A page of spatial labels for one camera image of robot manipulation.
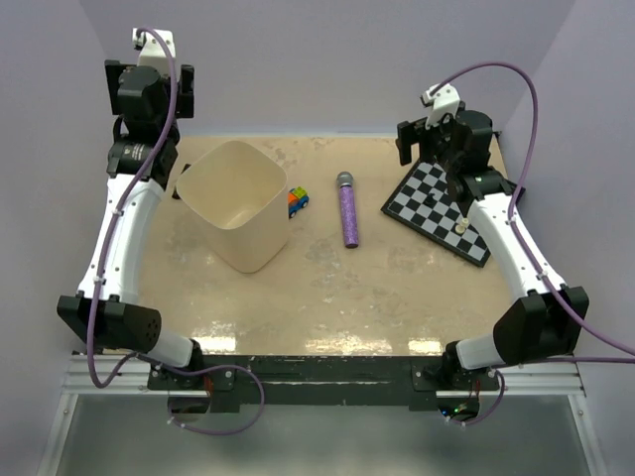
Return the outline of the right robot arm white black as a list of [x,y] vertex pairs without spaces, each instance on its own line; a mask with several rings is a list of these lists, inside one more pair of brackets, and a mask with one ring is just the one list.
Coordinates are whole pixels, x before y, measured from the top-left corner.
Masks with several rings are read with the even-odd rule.
[[462,390],[491,366],[517,365],[573,353],[589,299],[553,270],[529,235],[517,208],[513,184],[489,164],[492,121],[482,112],[461,109],[436,127],[424,119],[397,126],[401,165],[420,159],[441,167],[450,198],[484,239],[510,287],[513,302],[490,333],[448,344],[438,381]]

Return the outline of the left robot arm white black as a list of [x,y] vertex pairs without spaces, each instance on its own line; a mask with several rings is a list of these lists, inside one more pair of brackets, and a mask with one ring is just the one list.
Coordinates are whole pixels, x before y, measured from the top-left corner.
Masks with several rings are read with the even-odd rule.
[[198,387],[205,365],[193,341],[162,324],[158,310],[138,304],[143,249],[153,215],[178,157],[178,120],[194,114],[194,69],[182,65],[176,84],[147,65],[109,60],[105,73],[115,117],[107,155],[107,202],[87,271],[58,316],[96,349],[125,349],[171,366],[184,389]]

